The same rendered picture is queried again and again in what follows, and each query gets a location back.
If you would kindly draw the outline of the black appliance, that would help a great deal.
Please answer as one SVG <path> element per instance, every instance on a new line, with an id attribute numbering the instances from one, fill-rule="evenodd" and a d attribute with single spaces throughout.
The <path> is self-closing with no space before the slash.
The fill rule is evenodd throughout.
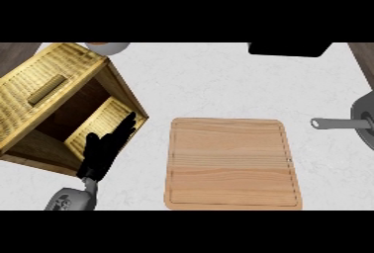
<path id="1" fill-rule="evenodd" d="M 251 42 L 248 52 L 259 55 L 319 57 L 330 46 L 330 42 Z"/>

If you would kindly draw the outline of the grey round bowl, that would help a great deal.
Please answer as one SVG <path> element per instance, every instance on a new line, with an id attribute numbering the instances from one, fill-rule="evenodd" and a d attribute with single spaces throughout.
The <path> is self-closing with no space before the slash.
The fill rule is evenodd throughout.
<path id="1" fill-rule="evenodd" d="M 129 47 L 127 42 L 87 42 L 87 48 L 100 55 L 114 55 Z"/>

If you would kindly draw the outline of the wooden cutting board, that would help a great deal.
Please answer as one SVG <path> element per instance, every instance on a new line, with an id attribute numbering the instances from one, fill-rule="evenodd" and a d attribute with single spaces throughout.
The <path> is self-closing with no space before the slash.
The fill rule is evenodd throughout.
<path id="1" fill-rule="evenodd" d="M 303 207 L 279 121 L 173 119 L 164 202 L 173 210 Z"/>

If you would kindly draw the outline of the wooden cabinet door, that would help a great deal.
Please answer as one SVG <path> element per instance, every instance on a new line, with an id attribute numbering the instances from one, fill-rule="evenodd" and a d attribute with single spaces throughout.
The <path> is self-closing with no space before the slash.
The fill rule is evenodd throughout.
<path id="1" fill-rule="evenodd" d="M 0 78 L 0 155 L 62 106 L 108 58 L 74 42 L 53 42 Z"/>

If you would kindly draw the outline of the wooden cabinet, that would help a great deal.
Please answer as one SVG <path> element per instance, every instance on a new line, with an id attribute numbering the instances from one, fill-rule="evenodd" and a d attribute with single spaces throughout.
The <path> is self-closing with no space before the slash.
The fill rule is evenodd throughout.
<path id="1" fill-rule="evenodd" d="M 83 161 L 86 135 L 105 135 L 136 113 L 136 124 L 149 118 L 124 79 L 108 63 L 80 90 L 30 131 L 0 160 L 72 176 Z"/>

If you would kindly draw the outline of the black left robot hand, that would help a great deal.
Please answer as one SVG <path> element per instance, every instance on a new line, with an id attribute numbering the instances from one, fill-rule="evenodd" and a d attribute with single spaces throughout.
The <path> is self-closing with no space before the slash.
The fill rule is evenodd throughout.
<path id="1" fill-rule="evenodd" d="M 90 178 L 99 182 L 106 175 L 112 162 L 118 155 L 132 133 L 134 132 L 136 113 L 132 112 L 121 121 L 115 130 L 99 137 L 93 132 L 86 136 L 86 145 L 83 150 L 83 162 L 75 176 Z"/>

